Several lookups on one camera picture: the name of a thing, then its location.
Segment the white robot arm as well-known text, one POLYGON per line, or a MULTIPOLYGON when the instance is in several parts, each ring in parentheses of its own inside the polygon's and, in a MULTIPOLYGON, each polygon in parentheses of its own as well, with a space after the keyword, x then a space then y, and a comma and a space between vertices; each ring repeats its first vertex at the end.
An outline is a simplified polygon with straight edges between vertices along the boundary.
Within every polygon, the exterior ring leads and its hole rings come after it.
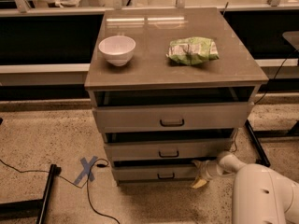
POLYGON ((299 224, 299 184, 276 171, 244 163, 223 151, 214 161, 193 160, 198 175, 194 189, 217 176, 235 174, 232 224, 299 224))

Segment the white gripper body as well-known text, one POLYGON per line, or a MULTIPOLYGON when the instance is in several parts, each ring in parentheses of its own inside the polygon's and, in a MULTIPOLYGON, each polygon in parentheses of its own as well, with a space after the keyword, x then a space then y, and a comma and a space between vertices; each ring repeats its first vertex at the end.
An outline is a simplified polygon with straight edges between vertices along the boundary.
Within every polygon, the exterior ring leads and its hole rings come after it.
POLYGON ((203 161, 199 170, 200 176, 206 181, 210 181, 217 176, 223 175, 223 169, 218 165, 217 161, 203 161))

